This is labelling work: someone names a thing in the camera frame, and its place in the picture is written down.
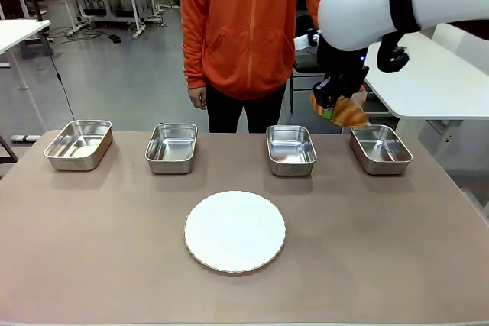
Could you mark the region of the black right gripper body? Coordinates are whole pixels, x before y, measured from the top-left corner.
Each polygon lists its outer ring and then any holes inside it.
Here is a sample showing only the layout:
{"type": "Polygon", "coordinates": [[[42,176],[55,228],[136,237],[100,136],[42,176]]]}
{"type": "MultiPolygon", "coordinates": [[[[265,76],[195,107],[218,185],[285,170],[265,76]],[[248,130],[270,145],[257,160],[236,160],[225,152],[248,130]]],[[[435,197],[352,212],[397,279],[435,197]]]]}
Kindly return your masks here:
{"type": "Polygon", "coordinates": [[[319,38],[317,61],[324,69],[325,79],[328,81],[325,87],[322,87],[327,98],[351,98],[353,94],[361,91],[369,71],[364,64],[367,53],[367,47],[344,51],[331,46],[323,37],[319,38]]]}

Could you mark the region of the person's right hand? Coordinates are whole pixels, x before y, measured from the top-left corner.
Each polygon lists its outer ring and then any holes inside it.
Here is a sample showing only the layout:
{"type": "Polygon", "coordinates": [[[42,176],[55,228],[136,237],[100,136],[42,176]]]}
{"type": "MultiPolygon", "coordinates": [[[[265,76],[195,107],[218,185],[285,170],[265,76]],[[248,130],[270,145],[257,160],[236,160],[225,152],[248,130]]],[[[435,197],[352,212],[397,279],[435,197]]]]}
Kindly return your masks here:
{"type": "Polygon", "coordinates": [[[206,110],[206,87],[188,89],[190,101],[195,108],[206,110]]]}

